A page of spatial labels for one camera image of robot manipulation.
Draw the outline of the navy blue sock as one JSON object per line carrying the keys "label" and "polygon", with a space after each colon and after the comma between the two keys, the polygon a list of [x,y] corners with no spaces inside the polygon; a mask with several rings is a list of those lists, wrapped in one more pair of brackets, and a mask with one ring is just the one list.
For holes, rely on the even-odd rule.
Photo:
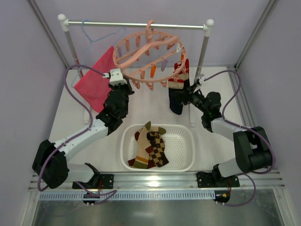
{"label": "navy blue sock", "polygon": [[189,73],[180,72],[176,77],[168,80],[169,108],[177,115],[182,114],[183,104],[180,94],[190,86],[189,77]]}

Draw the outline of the red sock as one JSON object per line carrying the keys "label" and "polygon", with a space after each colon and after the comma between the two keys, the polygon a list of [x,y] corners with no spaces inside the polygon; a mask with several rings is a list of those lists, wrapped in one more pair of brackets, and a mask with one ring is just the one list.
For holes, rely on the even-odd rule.
{"label": "red sock", "polygon": [[[176,71],[181,66],[181,62],[177,62],[174,64],[174,70]],[[180,72],[176,75],[176,78],[180,80],[187,80],[189,79],[189,70],[190,70],[190,63],[189,59],[185,60],[184,67],[180,70]]]}

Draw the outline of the pink round clip hanger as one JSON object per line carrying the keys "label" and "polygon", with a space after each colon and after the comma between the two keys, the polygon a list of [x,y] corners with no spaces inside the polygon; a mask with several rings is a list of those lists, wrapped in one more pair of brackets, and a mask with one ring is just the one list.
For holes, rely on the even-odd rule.
{"label": "pink round clip hanger", "polygon": [[[132,52],[136,49],[136,43],[135,43],[135,38],[132,38],[130,40],[130,50],[127,51],[125,43],[120,45],[120,49],[117,52],[117,57],[122,57],[123,55],[128,54],[129,52]],[[126,74],[131,74],[139,68],[153,62],[154,60],[158,59],[159,57],[164,56],[165,54],[175,50],[176,46],[174,45],[171,49],[167,50],[166,45],[162,45],[159,47],[159,49],[150,49],[149,50],[149,55],[142,55],[139,60],[134,61],[134,63],[126,70],[121,70],[123,75],[126,77]],[[178,52],[176,54],[171,55],[166,59],[164,62],[159,62],[155,64],[155,75],[153,76],[153,79],[160,79],[166,76],[169,76],[175,72],[174,70],[174,64],[177,62],[180,62],[181,60],[181,52]]]}

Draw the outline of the beige striped sock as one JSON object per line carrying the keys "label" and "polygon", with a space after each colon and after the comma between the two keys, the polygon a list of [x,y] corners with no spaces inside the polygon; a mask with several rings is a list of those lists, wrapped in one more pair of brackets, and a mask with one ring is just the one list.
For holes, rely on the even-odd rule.
{"label": "beige striped sock", "polygon": [[147,133],[151,128],[151,122],[147,122],[143,128],[135,133],[135,140],[138,144],[138,154],[135,159],[129,160],[129,166],[136,169],[147,169],[149,164],[149,153],[152,146],[147,139]]}

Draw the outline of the brown argyle sock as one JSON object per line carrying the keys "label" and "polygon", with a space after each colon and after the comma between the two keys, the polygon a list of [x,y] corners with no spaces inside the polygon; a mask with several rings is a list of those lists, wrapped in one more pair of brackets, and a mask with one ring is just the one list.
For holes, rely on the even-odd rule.
{"label": "brown argyle sock", "polygon": [[158,132],[149,132],[147,139],[151,144],[152,151],[149,152],[148,169],[158,167],[161,168],[169,163],[165,151],[165,142]]}

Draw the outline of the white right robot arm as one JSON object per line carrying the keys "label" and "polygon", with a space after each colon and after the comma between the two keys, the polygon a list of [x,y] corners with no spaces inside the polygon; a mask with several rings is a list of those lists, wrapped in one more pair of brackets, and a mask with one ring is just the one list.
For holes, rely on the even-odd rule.
{"label": "white right robot arm", "polygon": [[183,93],[182,103],[192,104],[202,112],[202,126],[211,133],[219,134],[234,144],[234,158],[213,166],[211,172],[198,172],[199,188],[239,186],[238,175],[271,170],[275,156],[262,127],[244,127],[228,121],[221,113],[221,95],[210,92],[204,96],[196,85]]}

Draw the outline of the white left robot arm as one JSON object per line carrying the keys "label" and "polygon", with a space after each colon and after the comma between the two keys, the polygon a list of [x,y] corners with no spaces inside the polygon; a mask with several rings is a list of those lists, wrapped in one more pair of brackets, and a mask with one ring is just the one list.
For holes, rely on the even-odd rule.
{"label": "white left robot arm", "polygon": [[110,85],[102,111],[86,128],[77,134],[54,143],[44,140],[39,145],[32,169],[47,187],[54,189],[64,182],[72,182],[73,188],[97,188],[100,172],[90,163],[70,164],[69,161],[93,142],[110,135],[122,124],[128,114],[129,96],[134,93],[127,80]]}

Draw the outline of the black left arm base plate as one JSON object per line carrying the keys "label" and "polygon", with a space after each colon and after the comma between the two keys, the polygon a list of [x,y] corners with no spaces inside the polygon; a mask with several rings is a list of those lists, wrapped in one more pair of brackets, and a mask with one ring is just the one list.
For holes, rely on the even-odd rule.
{"label": "black left arm base plate", "polygon": [[79,182],[79,184],[81,184],[86,189],[112,189],[113,182],[113,174],[96,173],[88,182]]}

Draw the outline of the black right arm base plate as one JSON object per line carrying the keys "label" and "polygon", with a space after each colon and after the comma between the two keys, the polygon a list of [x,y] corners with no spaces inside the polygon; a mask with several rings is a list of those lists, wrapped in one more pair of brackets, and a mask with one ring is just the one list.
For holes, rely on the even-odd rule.
{"label": "black right arm base plate", "polygon": [[240,187],[237,176],[214,177],[213,173],[198,172],[196,174],[198,188]]}

